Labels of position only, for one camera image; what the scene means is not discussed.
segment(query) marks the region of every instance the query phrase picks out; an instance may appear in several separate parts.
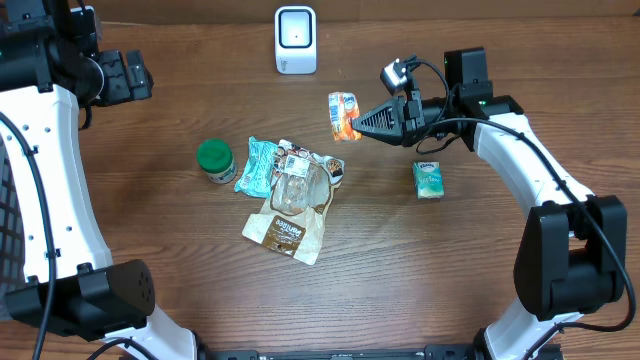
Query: small teal carton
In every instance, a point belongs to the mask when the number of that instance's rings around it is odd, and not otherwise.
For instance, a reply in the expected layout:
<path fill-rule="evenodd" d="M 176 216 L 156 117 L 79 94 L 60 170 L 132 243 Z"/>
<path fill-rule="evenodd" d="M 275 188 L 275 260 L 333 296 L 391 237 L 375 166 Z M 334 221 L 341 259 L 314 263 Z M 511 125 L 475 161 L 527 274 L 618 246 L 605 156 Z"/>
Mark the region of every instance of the small teal carton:
<path fill-rule="evenodd" d="M 444 195 L 440 163 L 438 162 L 413 163 L 413 182 L 416 186 L 418 199 L 435 199 Z"/>

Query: green jar lid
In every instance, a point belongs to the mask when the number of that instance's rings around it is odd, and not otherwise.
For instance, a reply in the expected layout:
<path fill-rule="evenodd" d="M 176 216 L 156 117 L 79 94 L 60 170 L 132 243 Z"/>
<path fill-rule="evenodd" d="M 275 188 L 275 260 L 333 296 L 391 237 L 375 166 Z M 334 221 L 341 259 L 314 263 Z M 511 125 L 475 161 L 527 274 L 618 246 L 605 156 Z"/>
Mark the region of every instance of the green jar lid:
<path fill-rule="evenodd" d="M 220 139 L 209 139 L 198 148 L 196 155 L 202 170 L 210 174 L 219 174 L 229 168 L 233 162 L 231 148 Z"/>

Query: orange and white package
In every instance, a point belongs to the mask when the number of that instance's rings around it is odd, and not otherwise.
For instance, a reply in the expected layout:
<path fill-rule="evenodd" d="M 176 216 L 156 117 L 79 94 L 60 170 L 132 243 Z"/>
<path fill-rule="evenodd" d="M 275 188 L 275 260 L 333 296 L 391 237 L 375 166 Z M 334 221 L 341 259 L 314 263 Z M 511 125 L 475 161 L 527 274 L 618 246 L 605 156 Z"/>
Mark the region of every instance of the orange and white package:
<path fill-rule="evenodd" d="M 362 134 L 351 127 L 351 120 L 358 116 L 360 108 L 355 95 L 344 92 L 329 94 L 329 117 L 336 142 L 362 139 Z"/>

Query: brown table surface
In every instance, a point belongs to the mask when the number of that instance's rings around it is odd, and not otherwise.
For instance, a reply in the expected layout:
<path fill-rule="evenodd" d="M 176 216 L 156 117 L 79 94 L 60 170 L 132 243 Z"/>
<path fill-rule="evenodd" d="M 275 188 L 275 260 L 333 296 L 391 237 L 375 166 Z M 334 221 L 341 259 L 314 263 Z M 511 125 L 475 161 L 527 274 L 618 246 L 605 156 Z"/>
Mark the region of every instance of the brown table surface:
<path fill-rule="evenodd" d="M 366 111 L 389 97 L 378 74 L 392 59 L 416 52 L 442 66 L 444 51 L 484 46 L 495 94 L 522 105 L 576 179 L 625 203 L 637 280 L 638 34 L 637 18 L 322 23 L 318 71 L 281 76 L 269 24 L 105 26 L 101 48 L 141 49 L 156 86 L 151 100 L 95 109 L 80 134 L 94 212 L 114 262 L 143 259 L 158 304 L 213 349 L 466 343 L 515 297 L 518 205 L 462 142 L 425 157 L 370 139 L 335 144 L 327 94 L 351 91 Z M 418 77 L 426 97 L 443 95 L 432 73 Z M 198 168 L 195 151 L 212 137 L 229 142 L 244 167 L 252 135 L 346 162 L 315 266 L 244 239 L 263 200 L 211 184 Z M 440 162 L 440 201 L 416 200 L 418 160 Z M 584 321 L 617 323 L 626 306 Z M 29 358 L 35 334 L 2 324 L 0 358 Z M 557 339 L 567 359 L 637 359 L 639 336 L 636 322 L 617 334 L 570 330 Z M 44 358 L 86 358 L 98 346 L 49 335 Z"/>

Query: teal wrapper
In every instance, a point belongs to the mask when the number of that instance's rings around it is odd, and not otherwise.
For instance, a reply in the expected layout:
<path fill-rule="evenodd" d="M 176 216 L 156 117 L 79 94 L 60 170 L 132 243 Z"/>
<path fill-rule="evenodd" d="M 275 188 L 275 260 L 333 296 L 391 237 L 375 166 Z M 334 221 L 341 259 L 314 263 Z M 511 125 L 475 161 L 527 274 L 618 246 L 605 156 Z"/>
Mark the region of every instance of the teal wrapper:
<path fill-rule="evenodd" d="M 272 142 L 250 137 L 249 159 L 234 190 L 257 198 L 268 198 L 271 195 L 271 171 L 277 149 L 278 145 Z"/>
<path fill-rule="evenodd" d="M 440 198 L 444 195 L 438 162 L 413 163 L 413 181 L 418 199 Z"/>

